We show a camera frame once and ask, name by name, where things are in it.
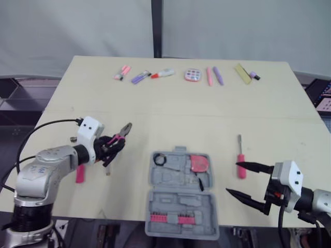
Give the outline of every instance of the purple marker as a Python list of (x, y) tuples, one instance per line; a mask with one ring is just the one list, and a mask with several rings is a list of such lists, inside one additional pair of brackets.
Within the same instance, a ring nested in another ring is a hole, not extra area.
[(213, 72), (215, 73), (217, 80), (220, 85), (224, 85), (223, 78), (221, 76), (221, 73), (219, 72), (218, 68), (216, 66), (213, 67)]
[(134, 77), (131, 82), (133, 84), (137, 84), (139, 83), (140, 81), (142, 81), (144, 78), (150, 76), (151, 73), (149, 71), (144, 71), (143, 73), (139, 74), (138, 76)]

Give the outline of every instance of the toolbox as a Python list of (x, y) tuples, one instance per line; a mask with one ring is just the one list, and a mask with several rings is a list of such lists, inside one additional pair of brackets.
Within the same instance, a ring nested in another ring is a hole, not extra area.
[(217, 240), (216, 200), (207, 154), (186, 147), (151, 155), (145, 232), (148, 236)]

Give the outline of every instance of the screwdriver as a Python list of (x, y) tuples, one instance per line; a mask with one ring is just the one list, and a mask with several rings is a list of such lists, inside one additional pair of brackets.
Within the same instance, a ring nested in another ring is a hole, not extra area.
[[(245, 155), (243, 154), (243, 148), (242, 148), (242, 135), (238, 135), (238, 143), (239, 143), (239, 150), (240, 153), (237, 157), (237, 162), (244, 162), (245, 161)], [(246, 169), (238, 165), (238, 177), (241, 179), (246, 178)]]

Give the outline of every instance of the pink pen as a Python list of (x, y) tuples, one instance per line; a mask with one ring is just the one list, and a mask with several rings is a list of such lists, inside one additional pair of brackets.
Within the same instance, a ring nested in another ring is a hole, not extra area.
[(209, 86), (213, 85), (212, 70), (210, 67), (207, 67), (207, 78)]

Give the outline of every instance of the yellow sticky note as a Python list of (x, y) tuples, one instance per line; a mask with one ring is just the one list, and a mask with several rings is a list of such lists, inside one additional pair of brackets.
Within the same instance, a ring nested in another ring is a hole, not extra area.
[(252, 78), (248, 75), (248, 73), (241, 66), (241, 64), (236, 65), (234, 69), (246, 84), (250, 84), (250, 82), (252, 82)]

